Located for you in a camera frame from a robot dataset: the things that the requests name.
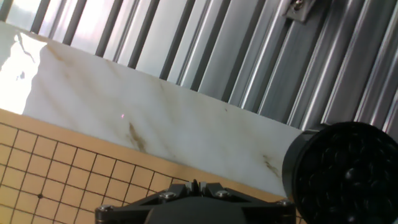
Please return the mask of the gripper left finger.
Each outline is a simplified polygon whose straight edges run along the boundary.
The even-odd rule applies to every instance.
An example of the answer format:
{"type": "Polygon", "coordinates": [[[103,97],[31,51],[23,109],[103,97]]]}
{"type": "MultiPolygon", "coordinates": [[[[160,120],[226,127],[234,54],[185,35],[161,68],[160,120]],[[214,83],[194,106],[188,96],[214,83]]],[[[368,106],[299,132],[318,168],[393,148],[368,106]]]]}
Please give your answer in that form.
{"type": "Polygon", "coordinates": [[[171,184],[166,190],[122,207],[101,205],[95,209],[95,224],[145,223],[153,209],[192,196],[192,182],[171,184]]]}

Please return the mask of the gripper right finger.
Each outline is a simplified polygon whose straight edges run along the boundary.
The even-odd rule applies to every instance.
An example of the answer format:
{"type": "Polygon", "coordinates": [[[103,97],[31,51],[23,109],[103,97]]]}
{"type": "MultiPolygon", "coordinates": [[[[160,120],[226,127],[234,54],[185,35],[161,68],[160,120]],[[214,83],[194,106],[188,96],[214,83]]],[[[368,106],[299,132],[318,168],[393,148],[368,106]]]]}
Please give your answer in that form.
{"type": "Polygon", "coordinates": [[[295,207],[286,200],[266,202],[220,183],[200,182],[200,210],[210,223],[295,223],[295,207]]]}

